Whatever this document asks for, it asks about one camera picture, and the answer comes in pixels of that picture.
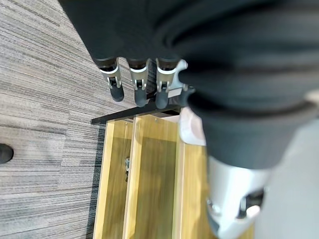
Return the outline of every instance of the wooden cabinet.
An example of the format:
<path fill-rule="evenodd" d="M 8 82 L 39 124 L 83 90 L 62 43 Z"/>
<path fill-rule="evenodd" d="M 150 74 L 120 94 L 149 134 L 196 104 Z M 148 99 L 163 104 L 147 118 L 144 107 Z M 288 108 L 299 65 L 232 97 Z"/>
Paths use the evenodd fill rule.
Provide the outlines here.
<path fill-rule="evenodd" d="M 150 115 L 108 122 L 95 239 L 214 239 L 207 195 L 205 148 L 183 143 L 176 123 Z M 252 238 L 253 228 L 241 237 Z"/>

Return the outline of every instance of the white robot part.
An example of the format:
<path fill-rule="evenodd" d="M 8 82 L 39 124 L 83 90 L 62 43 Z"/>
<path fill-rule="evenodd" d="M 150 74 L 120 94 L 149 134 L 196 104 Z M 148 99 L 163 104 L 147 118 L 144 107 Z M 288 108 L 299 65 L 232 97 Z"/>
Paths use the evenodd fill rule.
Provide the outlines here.
<path fill-rule="evenodd" d="M 252 170 L 208 159 L 208 217 L 216 236 L 235 239 L 259 215 L 271 169 Z"/>

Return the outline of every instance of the black metal bar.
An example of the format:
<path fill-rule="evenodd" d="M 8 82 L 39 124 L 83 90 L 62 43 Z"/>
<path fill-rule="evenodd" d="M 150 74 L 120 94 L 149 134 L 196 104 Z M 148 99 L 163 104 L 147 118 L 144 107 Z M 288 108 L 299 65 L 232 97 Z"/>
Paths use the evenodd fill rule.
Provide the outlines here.
<path fill-rule="evenodd" d="M 106 123 L 109 120 L 123 120 L 127 119 L 136 115 L 142 116 L 142 115 L 148 115 L 148 114 L 154 114 L 154 113 L 161 113 L 161 112 L 167 112 L 180 109 L 179 105 L 167 105 L 164 109 L 158 109 L 155 105 L 155 102 L 150 102 L 146 104 L 144 107 L 135 107 L 128 110 L 116 112 L 110 115 L 101 116 L 98 118 L 91 119 L 91 124 L 100 124 L 100 123 Z"/>

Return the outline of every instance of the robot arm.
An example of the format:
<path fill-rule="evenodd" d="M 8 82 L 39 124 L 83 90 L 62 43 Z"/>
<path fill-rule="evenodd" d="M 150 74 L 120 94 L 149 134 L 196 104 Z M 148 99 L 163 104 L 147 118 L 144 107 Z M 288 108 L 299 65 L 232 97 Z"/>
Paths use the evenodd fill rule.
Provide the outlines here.
<path fill-rule="evenodd" d="M 208 155 L 208 219 L 222 239 L 259 214 L 265 187 L 295 130 L 316 107 L 318 3 L 311 0 L 60 0 L 115 101 L 124 97 L 117 57 L 129 63 L 135 101 L 145 105 L 147 60 L 157 59 L 156 104 L 179 79 L 202 119 Z"/>

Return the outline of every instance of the striped carpet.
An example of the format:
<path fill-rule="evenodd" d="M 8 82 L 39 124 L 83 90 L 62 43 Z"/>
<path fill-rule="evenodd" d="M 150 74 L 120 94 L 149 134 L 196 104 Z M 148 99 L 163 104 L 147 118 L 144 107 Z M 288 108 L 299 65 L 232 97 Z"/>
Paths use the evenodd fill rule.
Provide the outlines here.
<path fill-rule="evenodd" d="M 91 238 L 103 126 L 90 119 L 133 107 L 114 103 L 56 0 L 0 0 L 0 238 Z"/>

